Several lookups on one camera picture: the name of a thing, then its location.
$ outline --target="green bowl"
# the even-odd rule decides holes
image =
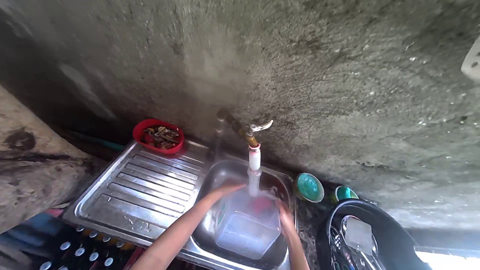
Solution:
[[[308,183],[303,183],[302,181],[304,181],[305,176],[307,176],[308,179],[311,179],[313,181],[310,181]],[[307,200],[309,202],[317,203],[322,201],[325,196],[325,191],[324,191],[324,187],[322,186],[322,183],[320,183],[320,181],[310,173],[303,172],[299,174],[297,176],[297,179],[295,179],[294,186],[295,186],[295,195],[300,200]],[[312,187],[312,189],[316,188],[316,192],[314,194],[307,194],[309,191],[311,191],[311,190],[306,190],[309,187]]]

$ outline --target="red bowl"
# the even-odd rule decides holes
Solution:
[[[166,150],[156,148],[154,146],[142,143],[141,140],[144,136],[144,129],[146,129],[147,127],[154,126],[154,125],[160,125],[160,126],[164,126],[166,128],[169,128],[169,129],[178,130],[179,131],[179,141],[180,141],[180,143],[177,144],[176,146],[174,146],[170,149],[166,149]],[[175,125],[172,125],[170,123],[163,122],[163,121],[160,121],[160,120],[157,120],[157,119],[147,119],[147,120],[143,120],[140,123],[138,123],[135,126],[135,128],[133,129],[133,138],[135,139],[135,141],[142,144],[146,148],[148,148],[152,151],[158,152],[158,153],[165,154],[165,155],[175,154],[178,151],[180,151],[180,149],[183,146],[183,141],[185,140],[185,136],[183,135],[183,131],[181,129],[179,129]]]

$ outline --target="hand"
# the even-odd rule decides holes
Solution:
[[[214,191],[210,192],[209,196],[211,196],[214,200],[214,202],[218,201],[221,199],[223,196],[225,196],[228,193],[232,193],[236,190],[239,190],[246,186],[246,184],[224,184],[223,186],[215,189]]]
[[[281,200],[276,201],[276,205],[280,210],[280,223],[282,224],[282,234],[284,237],[297,235],[295,229],[295,222],[293,222],[293,215],[288,209],[288,206]]]

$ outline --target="sink basin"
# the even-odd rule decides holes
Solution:
[[[247,169],[248,166],[246,164],[236,161],[225,160],[215,164],[205,177],[197,200],[202,199],[209,192],[220,187],[225,182],[247,183]],[[281,177],[270,174],[269,172],[262,172],[262,176],[260,177],[260,189],[273,188],[277,196],[283,198],[285,202],[291,200],[288,194],[288,190],[291,190],[289,185],[291,185],[291,182],[286,182],[285,179],[282,180]],[[193,240],[201,249],[229,261],[256,269],[274,269],[284,262],[287,255],[287,243],[282,235],[277,238],[264,256],[258,260],[241,256],[217,246],[214,238],[214,217],[216,216],[216,210],[216,207],[210,209],[192,235]]]
[[[225,181],[248,181],[248,161],[219,152],[212,162],[208,152],[208,147],[185,140],[181,152],[164,156],[133,141],[64,212],[63,219],[148,247],[196,201]],[[261,169],[260,189],[274,189],[288,203],[297,222],[292,179],[266,167]],[[214,209],[206,214],[178,258],[213,270],[289,269],[282,235],[259,260],[218,247],[212,227]]]

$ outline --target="plastic container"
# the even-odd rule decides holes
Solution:
[[[148,144],[144,144],[143,142],[141,142],[141,140],[144,136],[143,130],[146,129],[147,127],[151,127],[151,126],[154,126],[154,125],[161,125],[161,126],[164,126],[166,128],[169,128],[169,129],[178,130],[179,131],[179,141],[180,141],[180,143],[177,144],[176,146],[170,148],[170,149],[163,150],[163,149],[156,148],[154,146],[150,146]],[[146,148],[148,148],[152,151],[158,152],[158,153],[165,154],[165,155],[172,155],[172,154],[175,154],[178,151],[180,151],[180,149],[183,147],[183,141],[185,140],[185,136],[183,135],[183,131],[181,129],[179,129],[177,126],[175,126],[173,124],[170,124],[170,123],[158,120],[158,119],[147,119],[147,120],[141,121],[140,123],[138,123],[134,127],[132,135],[133,135],[133,138],[135,139],[135,141],[142,144]]]
[[[216,216],[216,244],[251,259],[260,259],[280,235],[275,200],[263,191],[251,197],[247,188],[223,198]]]

